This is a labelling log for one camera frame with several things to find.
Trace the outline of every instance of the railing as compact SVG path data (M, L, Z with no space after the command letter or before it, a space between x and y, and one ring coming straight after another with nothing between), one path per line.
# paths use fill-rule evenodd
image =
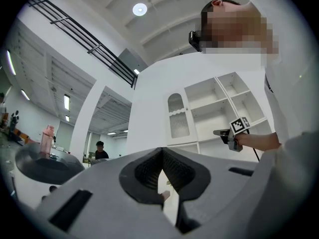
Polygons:
M55 6L48 0L29 0L28 4L29 7L33 7L49 19L51 24L55 24L84 47L88 54L92 54L98 58L112 72L129 83L131 88L135 88L137 75L95 36L93 36L59 7Z

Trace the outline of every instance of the person in black shirt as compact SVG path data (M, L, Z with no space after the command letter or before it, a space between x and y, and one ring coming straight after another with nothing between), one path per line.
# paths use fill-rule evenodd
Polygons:
M100 158L109 158L108 154L103 150L104 142L98 141L96 143L97 151L95 151L95 160Z

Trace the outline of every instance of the ceiling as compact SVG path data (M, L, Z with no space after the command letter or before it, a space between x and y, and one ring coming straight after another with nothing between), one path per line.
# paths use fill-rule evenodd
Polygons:
M43 50L29 33L18 25L11 28L6 41L16 71L16 80L30 100L62 121L70 116L74 125L95 79L85 79ZM64 95L70 96L69 111L64 108ZM128 128L131 107L102 93L89 130L96 133L121 132Z
M153 61L195 52L188 33L196 30L202 8L212 0L94 0L109 10L143 45ZM245 4L248 0L234 0ZM148 11L135 16L132 8L144 3Z

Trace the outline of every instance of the pink water bottle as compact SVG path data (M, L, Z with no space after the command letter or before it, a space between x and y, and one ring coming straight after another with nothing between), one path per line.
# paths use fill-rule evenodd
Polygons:
M50 154L51 145L53 140L54 126L48 125L48 127L43 130L40 151L43 153Z

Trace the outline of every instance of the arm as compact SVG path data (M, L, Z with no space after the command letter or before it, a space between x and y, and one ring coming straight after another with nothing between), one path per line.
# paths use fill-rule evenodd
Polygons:
M240 133L236 136L238 143L261 151L277 149L281 143L278 141L277 133L266 135Z

